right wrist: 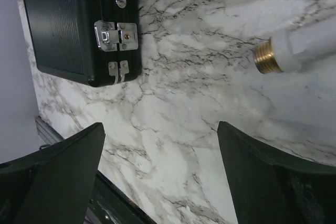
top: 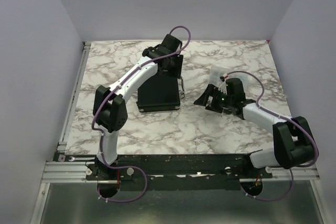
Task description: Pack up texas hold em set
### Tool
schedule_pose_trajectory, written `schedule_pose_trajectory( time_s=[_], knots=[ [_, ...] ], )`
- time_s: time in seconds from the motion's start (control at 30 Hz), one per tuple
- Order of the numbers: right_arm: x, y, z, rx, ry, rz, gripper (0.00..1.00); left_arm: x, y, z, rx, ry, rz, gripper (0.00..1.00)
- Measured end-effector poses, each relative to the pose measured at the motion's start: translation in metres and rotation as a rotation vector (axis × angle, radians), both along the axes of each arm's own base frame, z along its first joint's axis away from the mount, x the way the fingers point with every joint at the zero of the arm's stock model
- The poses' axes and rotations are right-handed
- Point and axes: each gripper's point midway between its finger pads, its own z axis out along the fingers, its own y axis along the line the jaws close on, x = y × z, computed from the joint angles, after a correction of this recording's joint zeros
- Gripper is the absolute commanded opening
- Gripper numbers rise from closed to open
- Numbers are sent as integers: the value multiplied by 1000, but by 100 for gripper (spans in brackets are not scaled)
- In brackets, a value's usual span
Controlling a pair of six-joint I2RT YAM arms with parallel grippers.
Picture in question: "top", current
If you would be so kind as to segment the black poker chip case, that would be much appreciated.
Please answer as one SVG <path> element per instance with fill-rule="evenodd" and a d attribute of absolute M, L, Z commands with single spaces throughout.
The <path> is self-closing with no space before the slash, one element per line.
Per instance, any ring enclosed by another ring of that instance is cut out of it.
<path fill-rule="evenodd" d="M 181 106 L 178 78 L 154 75 L 138 88 L 140 112 L 178 110 Z"/>

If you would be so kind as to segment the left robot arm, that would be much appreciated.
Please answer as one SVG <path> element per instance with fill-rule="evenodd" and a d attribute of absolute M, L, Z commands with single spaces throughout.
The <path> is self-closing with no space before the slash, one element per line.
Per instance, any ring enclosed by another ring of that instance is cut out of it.
<path fill-rule="evenodd" d="M 182 49 L 182 41 L 167 34 L 160 44 L 144 49 L 137 63 L 119 80 L 108 87 L 99 86 L 96 89 L 91 128 L 100 132 L 97 159 L 101 164 L 98 173 L 104 179 L 112 179 L 116 175 L 113 163 L 118 157 L 119 130 L 128 119 L 128 100 L 158 71 L 174 68 Z"/>

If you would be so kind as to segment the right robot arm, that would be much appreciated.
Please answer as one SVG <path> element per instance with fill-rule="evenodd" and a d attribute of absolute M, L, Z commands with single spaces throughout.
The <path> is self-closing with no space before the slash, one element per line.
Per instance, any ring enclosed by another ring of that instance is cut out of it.
<path fill-rule="evenodd" d="M 238 78 L 223 80 L 221 87 L 209 84 L 204 93 L 194 102 L 205 109 L 232 114 L 242 120 L 257 124 L 273 135 L 273 147 L 252 152 L 244 156 L 242 173 L 249 178 L 259 174 L 264 167 L 282 167 L 290 169 L 313 160 L 315 151 L 311 140 L 298 127 L 311 134 L 305 118 L 279 118 L 259 108 L 256 101 L 247 99 L 243 83 Z"/>

